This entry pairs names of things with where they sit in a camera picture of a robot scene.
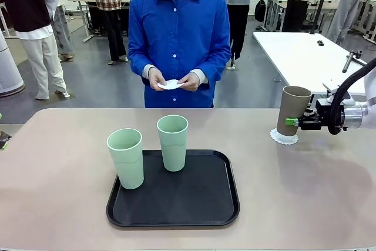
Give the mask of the person's left hand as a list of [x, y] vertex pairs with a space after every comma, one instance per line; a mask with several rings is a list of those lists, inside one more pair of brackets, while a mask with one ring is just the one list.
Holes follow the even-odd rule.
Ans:
[[178, 81], [178, 84], [181, 85], [180, 88], [186, 91], [195, 92], [200, 86], [200, 78], [194, 72], [189, 72]]

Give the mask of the person's right hand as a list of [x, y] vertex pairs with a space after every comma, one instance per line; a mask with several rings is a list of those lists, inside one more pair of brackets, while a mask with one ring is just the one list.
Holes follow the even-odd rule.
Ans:
[[166, 81], [161, 73], [157, 68], [151, 67], [148, 71], [149, 76], [149, 83], [150, 87], [154, 89], [155, 91], [164, 91], [164, 88], [161, 88], [160, 86], [166, 85]]

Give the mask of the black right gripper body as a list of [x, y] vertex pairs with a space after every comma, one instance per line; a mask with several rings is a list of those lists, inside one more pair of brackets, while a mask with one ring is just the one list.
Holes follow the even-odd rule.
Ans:
[[326, 99], [317, 99], [315, 105], [316, 114], [314, 116], [302, 116], [299, 118], [299, 128], [301, 130], [321, 130], [327, 127], [330, 121], [331, 103]]

